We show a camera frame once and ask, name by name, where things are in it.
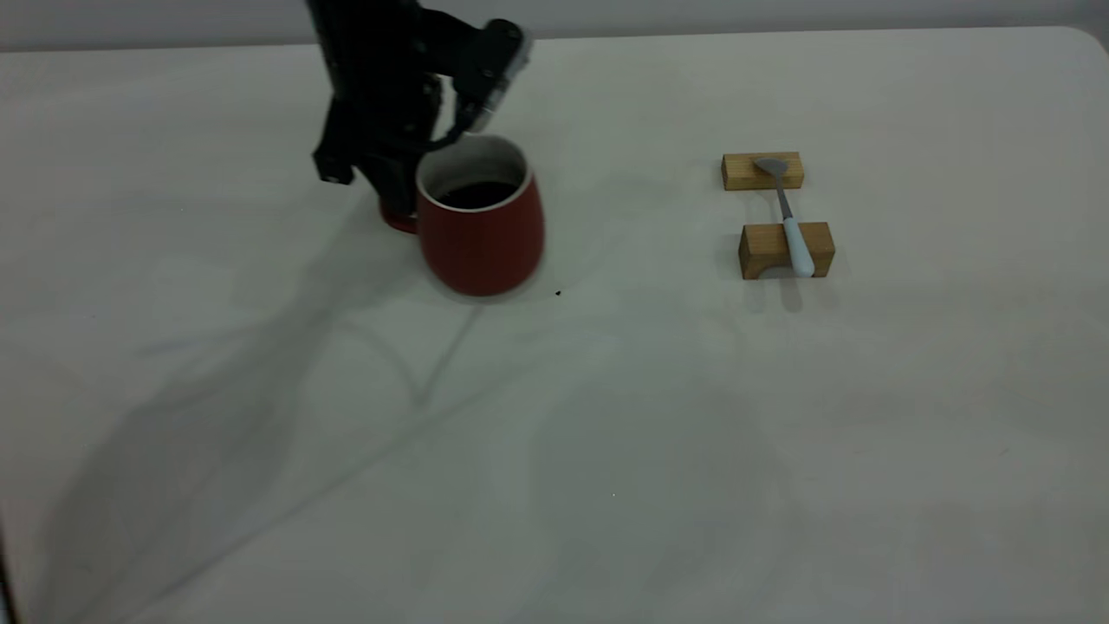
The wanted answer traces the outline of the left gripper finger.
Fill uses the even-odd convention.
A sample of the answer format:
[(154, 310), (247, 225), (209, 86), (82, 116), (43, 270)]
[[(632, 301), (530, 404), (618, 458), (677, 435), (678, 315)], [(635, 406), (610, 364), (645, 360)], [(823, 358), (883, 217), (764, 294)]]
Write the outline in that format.
[(360, 165), (360, 173), (377, 193), (380, 212), (391, 212), (395, 200), (395, 175), (391, 165)]
[(418, 166), (419, 158), (396, 158), (391, 163), (395, 193), (391, 198), (391, 212), (415, 213), (418, 205)]

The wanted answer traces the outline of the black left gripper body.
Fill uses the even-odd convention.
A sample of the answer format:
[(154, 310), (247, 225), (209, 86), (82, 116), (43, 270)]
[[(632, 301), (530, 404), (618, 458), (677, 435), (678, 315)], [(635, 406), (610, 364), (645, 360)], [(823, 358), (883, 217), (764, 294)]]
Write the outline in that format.
[(318, 178), (350, 185), (357, 168), (399, 165), (403, 158), (421, 158), (431, 153), (442, 92), (439, 76), (424, 76), (419, 91), (404, 96), (399, 110), (383, 112), (332, 94), (321, 141), (314, 150)]

